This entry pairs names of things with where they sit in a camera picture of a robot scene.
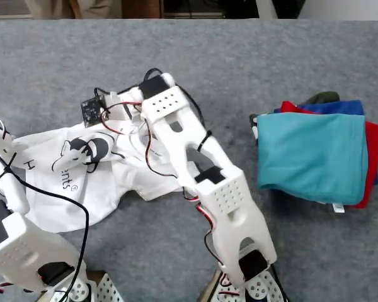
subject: stack of clothes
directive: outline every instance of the stack of clothes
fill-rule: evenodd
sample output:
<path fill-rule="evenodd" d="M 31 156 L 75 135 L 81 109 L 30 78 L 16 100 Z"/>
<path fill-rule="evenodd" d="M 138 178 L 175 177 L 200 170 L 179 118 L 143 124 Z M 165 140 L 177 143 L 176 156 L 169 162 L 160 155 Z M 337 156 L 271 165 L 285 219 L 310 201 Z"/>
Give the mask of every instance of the stack of clothes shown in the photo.
<path fill-rule="evenodd" d="M 335 92 L 285 101 L 258 125 L 258 187 L 320 203 L 365 208 L 378 184 L 378 125 L 361 101 Z"/>

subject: clothing tag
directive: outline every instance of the clothing tag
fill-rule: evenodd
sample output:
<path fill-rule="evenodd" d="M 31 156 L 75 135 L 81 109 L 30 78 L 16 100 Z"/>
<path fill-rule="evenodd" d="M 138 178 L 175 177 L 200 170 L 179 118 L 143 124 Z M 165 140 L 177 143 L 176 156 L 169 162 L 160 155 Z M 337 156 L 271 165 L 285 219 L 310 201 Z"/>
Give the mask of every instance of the clothing tag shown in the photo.
<path fill-rule="evenodd" d="M 335 213 L 345 212 L 345 207 L 340 203 L 332 203 L 332 206 L 333 206 L 333 211 L 335 211 Z"/>

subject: gray carpet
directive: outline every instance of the gray carpet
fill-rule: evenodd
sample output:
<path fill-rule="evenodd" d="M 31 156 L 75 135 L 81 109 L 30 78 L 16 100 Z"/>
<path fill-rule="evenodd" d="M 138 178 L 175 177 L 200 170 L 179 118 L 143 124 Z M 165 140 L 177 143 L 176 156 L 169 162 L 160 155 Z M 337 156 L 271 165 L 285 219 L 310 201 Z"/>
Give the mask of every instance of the gray carpet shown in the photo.
<path fill-rule="evenodd" d="M 0 22 L 0 117 L 15 135 L 81 121 L 92 88 L 121 89 L 150 67 L 172 73 L 201 105 L 207 126 L 244 169 L 295 302 L 378 302 L 378 186 L 367 210 L 256 189 L 250 113 L 316 92 L 361 99 L 378 123 L 378 23 L 311 21 Z M 135 194 L 90 229 L 86 262 L 105 269 L 126 301 L 195 301 L 217 264 L 208 224 L 179 194 Z M 82 232 L 66 237 L 79 246 Z M 0 301 L 32 301 L 19 289 Z"/>

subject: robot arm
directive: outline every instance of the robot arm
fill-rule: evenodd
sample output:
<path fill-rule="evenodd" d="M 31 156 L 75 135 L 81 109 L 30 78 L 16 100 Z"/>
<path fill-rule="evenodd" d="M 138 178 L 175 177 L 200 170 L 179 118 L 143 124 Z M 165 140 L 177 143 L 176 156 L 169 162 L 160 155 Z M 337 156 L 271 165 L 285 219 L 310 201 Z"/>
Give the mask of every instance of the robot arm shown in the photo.
<path fill-rule="evenodd" d="M 10 164 L 11 137 L 1 136 L 0 158 Z M 29 211 L 25 192 L 0 161 L 0 275 L 30 291 L 67 287 L 79 260 L 79 252 L 58 234 L 49 233 L 24 217 Z M 78 280 L 86 284 L 86 266 Z"/>
<path fill-rule="evenodd" d="M 166 147 L 180 185 L 197 195 L 209 214 L 221 270 L 233 285 L 243 287 L 277 259 L 265 219 L 252 200 L 243 171 L 209 136 L 169 74 L 144 81 L 129 95 L 135 102 L 142 102 L 141 116 Z M 176 122 L 181 131 L 172 129 Z M 186 159 L 190 147 L 198 149 L 214 166 L 191 175 Z"/>

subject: white t-shirt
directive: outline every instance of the white t-shirt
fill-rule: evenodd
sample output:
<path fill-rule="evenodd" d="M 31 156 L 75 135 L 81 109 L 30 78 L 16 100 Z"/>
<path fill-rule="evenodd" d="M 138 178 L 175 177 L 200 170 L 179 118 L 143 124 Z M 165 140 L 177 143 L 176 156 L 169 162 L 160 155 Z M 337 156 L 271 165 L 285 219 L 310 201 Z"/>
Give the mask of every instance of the white t-shirt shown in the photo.
<path fill-rule="evenodd" d="M 130 135 L 118 135 L 102 124 L 78 124 L 14 140 L 13 166 L 26 170 L 26 181 L 52 193 L 67 196 L 89 211 L 89 224 L 108 216 L 130 190 L 151 200 L 181 189 L 174 177 L 159 176 L 145 161 L 147 131 L 131 121 L 108 121 L 108 126 Z M 153 169 L 172 173 L 168 153 L 152 140 L 149 160 Z M 30 212 L 26 215 L 49 232 L 84 228 L 83 211 L 63 199 L 26 190 Z"/>

